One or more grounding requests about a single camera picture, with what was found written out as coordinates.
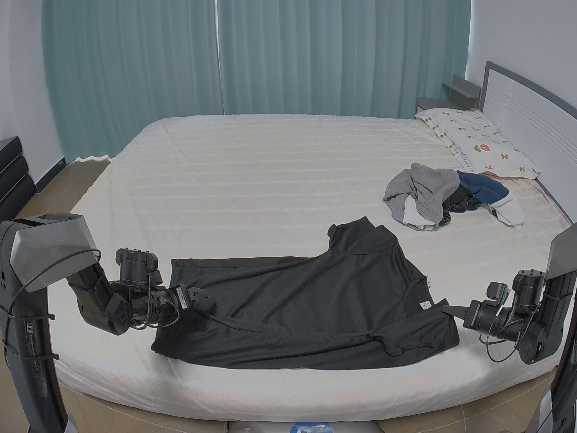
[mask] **white bed sheet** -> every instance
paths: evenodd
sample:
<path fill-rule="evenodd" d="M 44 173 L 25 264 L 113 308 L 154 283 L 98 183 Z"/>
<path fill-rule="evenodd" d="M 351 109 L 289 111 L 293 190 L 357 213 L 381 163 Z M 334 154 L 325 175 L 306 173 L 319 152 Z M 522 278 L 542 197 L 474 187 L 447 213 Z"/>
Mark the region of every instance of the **white bed sheet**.
<path fill-rule="evenodd" d="M 327 230 L 367 216 L 399 238 L 431 279 L 438 301 L 466 306 L 490 281 L 544 269 L 549 243 L 568 224 L 534 181 L 504 180 L 523 207 L 519 230 L 487 210 L 452 214 L 451 224 L 416 232 L 392 220 L 386 184 L 412 162 L 460 169 L 422 122 L 298 115 L 163 119 L 147 126 L 76 205 L 110 280 L 114 252 L 147 249 L 164 283 L 171 258 L 314 256 Z M 198 419 L 373 420 L 442 409 L 550 371 L 561 349 L 525 365 L 494 364 L 478 334 L 418 364 L 375 370 L 230 370 L 183 363 L 150 350 L 155 331 L 112 336 L 85 324 L 66 281 L 49 290 L 60 380 L 84 393 Z M 492 347 L 506 355 L 511 343 Z"/>

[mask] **gray sweater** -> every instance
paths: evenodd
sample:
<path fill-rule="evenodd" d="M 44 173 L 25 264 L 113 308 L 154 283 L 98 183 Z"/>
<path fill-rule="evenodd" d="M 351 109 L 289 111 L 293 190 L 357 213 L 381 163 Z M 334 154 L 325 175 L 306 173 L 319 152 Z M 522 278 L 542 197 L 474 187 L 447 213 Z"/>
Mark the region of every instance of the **gray sweater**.
<path fill-rule="evenodd" d="M 391 209 L 391 216 L 402 223 L 405 200 L 411 195 L 417 211 L 438 226 L 443 220 L 443 201 L 458 187 L 459 175 L 455 170 L 435 170 L 415 162 L 389 182 L 383 202 Z"/>

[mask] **pile of clothes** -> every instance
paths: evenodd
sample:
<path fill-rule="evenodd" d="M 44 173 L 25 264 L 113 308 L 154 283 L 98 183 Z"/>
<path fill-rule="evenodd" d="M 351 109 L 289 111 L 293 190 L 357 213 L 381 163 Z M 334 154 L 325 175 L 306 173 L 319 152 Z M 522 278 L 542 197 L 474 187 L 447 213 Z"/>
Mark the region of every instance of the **pile of clothes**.
<path fill-rule="evenodd" d="M 421 231 L 446 225 L 451 221 L 450 212 L 464 213 L 480 206 L 506 225 L 519 228 L 524 222 L 519 201 L 498 181 L 416 162 L 389 182 L 383 202 L 393 219 Z"/>

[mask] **white sticker label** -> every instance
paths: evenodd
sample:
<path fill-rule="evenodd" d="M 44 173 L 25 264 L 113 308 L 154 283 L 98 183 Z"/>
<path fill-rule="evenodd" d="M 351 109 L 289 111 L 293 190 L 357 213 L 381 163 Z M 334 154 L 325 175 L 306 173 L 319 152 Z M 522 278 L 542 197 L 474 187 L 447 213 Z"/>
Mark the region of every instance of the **white sticker label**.
<path fill-rule="evenodd" d="M 181 302 L 181 307 L 183 309 L 188 308 L 188 306 L 186 305 L 186 300 L 184 299 L 184 294 L 182 293 L 182 289 L 180 287 L 177 287 L 177 295 L 178 295 L 178 299 Z"/>

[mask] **black furniture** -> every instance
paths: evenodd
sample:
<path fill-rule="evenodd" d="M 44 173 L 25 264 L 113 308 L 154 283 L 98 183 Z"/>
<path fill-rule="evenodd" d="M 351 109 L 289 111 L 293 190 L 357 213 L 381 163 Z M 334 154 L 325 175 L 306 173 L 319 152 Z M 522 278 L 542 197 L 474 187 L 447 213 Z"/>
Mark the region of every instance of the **black furniture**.
<path fill-rule="evenodd" d="M 420 97 L 417 99 L 417 112 L 437 107 L 468 110 L 478 107 L 481 89 L 474 83 L 459 76 L 453 76 L 452 83 L 443 83 L 443 88 L 448 92 L 449 99 L 434 99 Z"/>
<path fill-rule="evenodd" d="M 18 215 L 35 192 L 20 139 L 0 141 L 0 221 Z"/>

